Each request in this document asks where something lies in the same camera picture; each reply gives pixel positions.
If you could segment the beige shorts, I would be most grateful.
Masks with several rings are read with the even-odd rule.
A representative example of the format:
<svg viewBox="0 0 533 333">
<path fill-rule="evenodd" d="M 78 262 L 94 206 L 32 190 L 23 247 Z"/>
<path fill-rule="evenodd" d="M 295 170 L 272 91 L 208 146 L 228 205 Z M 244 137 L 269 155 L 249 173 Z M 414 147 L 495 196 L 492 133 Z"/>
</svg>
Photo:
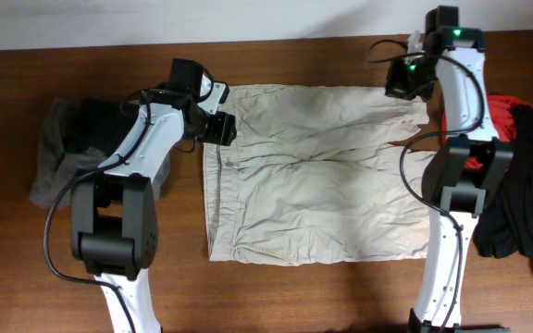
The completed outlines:
<svg viewBox="0 0 533 333">
<path fill-rule="evenodd" d="M 416 198 L 432 154 L 402 141 L 428 122 L 420 100 L 380 88 L 243 85 L 223 110 L 232 144 L 204 147 L 213 262 L 297 266 L 423 258 Z"/>
</svg>

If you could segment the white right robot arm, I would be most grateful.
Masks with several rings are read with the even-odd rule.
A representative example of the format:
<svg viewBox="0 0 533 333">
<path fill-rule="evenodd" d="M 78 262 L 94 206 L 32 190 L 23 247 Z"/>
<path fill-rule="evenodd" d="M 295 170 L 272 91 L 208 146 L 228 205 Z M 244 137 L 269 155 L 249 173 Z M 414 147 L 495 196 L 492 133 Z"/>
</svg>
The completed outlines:
<svg viewBox="0 0 533 333">
<path fill-rule="evenodd" d="M 440 84 L 444 144 L 425 168 L 416 199 L 427 205 L 430 234 L 421 291 L 411 309 L 410 332 L 459 332 L 465 261 L 480 215 L 513 158 L 490 118 L 484 86 L 481 30 L 448 23 L 414 32 L 407 54 L 393 60 L 388 94 L 425 97 Z"/>
</svg>

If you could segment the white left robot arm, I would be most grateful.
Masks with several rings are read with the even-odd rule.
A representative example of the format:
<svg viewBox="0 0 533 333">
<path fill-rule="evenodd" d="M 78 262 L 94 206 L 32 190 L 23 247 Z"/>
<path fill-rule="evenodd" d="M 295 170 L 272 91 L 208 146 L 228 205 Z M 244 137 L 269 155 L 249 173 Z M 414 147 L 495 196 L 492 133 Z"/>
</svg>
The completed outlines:
<svg viewBox="0 0 533 333">
<path fill-rule="evenodd" d="M 229 86 L 178 94 L 152 89 L 140 101 L 133 127 L 101 165 L 102 173 L 71 192 L 71 251 L 100 283 L 117 332 L 159 332 L 149 268 L 159 232 L 155 192 L 180 140 L 230 145 L 235 117 L 219 110 Z"/>
</svg>

